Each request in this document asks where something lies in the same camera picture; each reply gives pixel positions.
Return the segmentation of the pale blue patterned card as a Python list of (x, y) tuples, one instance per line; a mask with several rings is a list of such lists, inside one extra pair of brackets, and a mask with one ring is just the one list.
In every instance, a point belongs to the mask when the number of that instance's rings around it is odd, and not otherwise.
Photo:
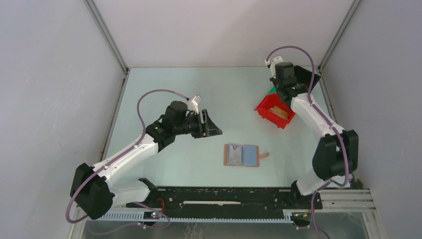
[(229, 144), (227, 149), (227, 163), (229, 165), (242, 164), (242, 146)]

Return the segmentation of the brown leather card holder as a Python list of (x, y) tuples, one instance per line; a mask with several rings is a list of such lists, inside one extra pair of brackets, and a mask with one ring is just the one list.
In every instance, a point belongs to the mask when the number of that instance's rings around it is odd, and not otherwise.
[(233, 167), (259, 167), (260, 160), (269, 157), (269, 152), (260, 153), (259, 146), (257, 145), (241, 145), (242, 146), (242, 164), (229, 165), (227, 163), (227, 149), (229, 144), (224, 145), (224, 166)]

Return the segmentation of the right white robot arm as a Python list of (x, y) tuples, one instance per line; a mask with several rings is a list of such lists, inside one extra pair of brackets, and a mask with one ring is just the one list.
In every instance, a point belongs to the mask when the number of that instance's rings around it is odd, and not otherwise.
[(266, 59), (265, 65), (271, 71), (270, 81), (280, 101), (306, 123), (318, 140), (312, 169), (294, 183), (297, 190), (289, 195), (291, 205), (302, 208), (314, 192), (329, 185), (349, 185), (350, 173), (357, 168), (359, 137), (356, 131), (345, 130), (323, 112), (312, 94), (313, 83), (301, 84), (293, 63), (277, 56)]

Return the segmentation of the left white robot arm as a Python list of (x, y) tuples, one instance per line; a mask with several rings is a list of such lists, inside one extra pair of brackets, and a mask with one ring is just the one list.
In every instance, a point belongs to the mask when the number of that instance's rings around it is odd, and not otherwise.
[(172, 101), (150, 125), (142, 122), (141, 135), (115, 155), (89, 166), (79, 165), (75, 171), (70, 205), (76, 203), (85, 216), (96, 220), (111, 208), (140, 202), (152, 207), (157, 202), (153, 184), (146, 179), (117, 186), (118, 180), (143, 160), (161, 152), (179, 135), (193, 138), (222, 135), (222, 130), (210, 119), (206, 109), (199, 109), (200, 95)]

